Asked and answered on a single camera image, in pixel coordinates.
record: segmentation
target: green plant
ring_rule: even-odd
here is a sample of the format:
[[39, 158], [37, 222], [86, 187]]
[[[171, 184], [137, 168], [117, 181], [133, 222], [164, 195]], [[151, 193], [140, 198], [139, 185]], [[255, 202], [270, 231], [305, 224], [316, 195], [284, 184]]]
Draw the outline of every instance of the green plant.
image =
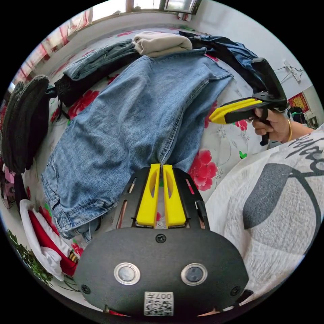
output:
[[36, 259], [34, 253], [32, 250], [28, 250], [25, 246], [22, 244], [19, 244], [17, 241], [16, 235], [13, 235], [13, 233], [8, 229], [8, 237], [11, 241], [11, 244], [13, 247], [17, 250], [18, 254], [24, 261], [24, 263], [31, 269], [31, 271], [34, 273], [34, 275], [46, 283], [49, 286], [53, 286], [51, 284], [51, 280], [53, 276], [48, 273], [44, 267], [39, 263], [39, 261]]

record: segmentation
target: white wall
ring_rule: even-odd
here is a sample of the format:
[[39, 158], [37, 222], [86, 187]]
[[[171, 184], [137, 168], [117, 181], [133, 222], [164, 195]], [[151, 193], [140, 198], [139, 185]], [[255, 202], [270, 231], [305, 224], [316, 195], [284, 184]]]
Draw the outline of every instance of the white wall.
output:
[[[283, 60], [302, 70], [300, 63], [288, 48], [271, 32], [245, 14], [221, 3], [202, 0], [197, 15], [193, 16], [190, 27], [202, 33], [225, 36], [232, 41], [243, 43], [259, 57], [264, 57], [272, 68], [283, 67]], [[286, 69], [276, 71], [279, 81], [287, 74]], [[306, 72], [297, 82], [293, 76], [287, 77], [282, 87], [287, 98], [291, 98], [312, 86]]]
[[63, 63], [69, 56], [78, 53], [85, 45], [94, 43], [100, 38], [109, 37], [110, 35], [135, 28], [166, 25], [188, 25], [188, 23], [186, 21], [179, 21], [175, 14], [164, 12], [134, 12], [95, 22], [76, 33], [70, 42], [54, 53], [37, 73], [50, 75], [53, 69], [60, 66], [60, 63]]

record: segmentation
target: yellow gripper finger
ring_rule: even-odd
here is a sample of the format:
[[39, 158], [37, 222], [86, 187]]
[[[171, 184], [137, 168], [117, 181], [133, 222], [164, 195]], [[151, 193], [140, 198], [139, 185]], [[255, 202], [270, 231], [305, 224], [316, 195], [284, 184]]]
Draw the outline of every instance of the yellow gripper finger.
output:
[[182, 207], [172, 165], [163, 165], [164, 209], [167, 228], [184, 226], [186, 216]]
[[151, 164], [147, 182], [144, 188], [142, 201], [136, 216], [140, 226], [155, 227], [156, 213], [158, 211], [160, 164]]
[[215, 124], [225, 125], [227, 124], [225, 120], [225, 115], [227, 113], [260, 103], [262, 103], [261, 100], [247, 99], [234, 104], [225, 105], [216, 109], [209, 117], [209, 120]]

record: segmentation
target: window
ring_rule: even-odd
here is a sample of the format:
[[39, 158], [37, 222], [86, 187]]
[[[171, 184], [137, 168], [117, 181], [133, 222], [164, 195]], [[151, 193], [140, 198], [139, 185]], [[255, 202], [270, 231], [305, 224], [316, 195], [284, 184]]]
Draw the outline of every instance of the window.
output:
[[93, 7], [92, 21], [126, 12], [126, 0], [108, 0]]
[[8, 91], [9, 91], [10, 94], [13, 92], [13, 90], [14, 90], [15, 87], [16, 86], [12, 82], [10, 82], [10, 85], [8, 87]]
[[141, 9], [159, 9], [161, 0], [134, 0], [134, 8]]
[[197, 0], [167, 0], [164, 9], [166, 11], [187, 12], [191, 14], [198, 2]]
[[139, 11], [185, 12], [195, 15], [201, 0], [108, 0], [93, 7], [92, 21]]

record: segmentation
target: qr code label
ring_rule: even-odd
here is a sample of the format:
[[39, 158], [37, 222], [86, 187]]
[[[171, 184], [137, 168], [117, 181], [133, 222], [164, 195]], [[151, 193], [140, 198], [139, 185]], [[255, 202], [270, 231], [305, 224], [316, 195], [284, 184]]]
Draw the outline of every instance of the qr code label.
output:
[[145, 291], [144, 315], [173, 316], [173, 293]]

